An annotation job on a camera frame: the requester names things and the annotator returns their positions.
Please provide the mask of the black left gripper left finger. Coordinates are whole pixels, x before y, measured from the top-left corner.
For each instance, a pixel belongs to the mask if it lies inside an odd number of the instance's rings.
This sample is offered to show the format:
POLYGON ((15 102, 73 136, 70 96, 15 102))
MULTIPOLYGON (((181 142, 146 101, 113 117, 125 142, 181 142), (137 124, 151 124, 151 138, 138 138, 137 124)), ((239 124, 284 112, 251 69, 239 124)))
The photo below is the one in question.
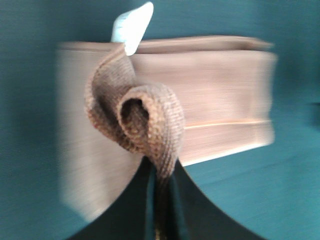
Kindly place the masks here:
POLYGON ((151 240, 153 165, 143 157, 134 177, 111 206, 70 240, 151 240))

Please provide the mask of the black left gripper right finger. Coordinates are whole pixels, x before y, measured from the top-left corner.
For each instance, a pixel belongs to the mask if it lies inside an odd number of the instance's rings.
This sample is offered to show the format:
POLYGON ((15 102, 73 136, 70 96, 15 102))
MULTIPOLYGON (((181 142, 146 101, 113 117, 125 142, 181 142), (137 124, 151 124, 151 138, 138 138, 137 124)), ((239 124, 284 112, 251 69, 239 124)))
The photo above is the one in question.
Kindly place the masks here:
POLYGON ((179 161, 168 182, 168 240, 262 240, 211 202, 179 161))

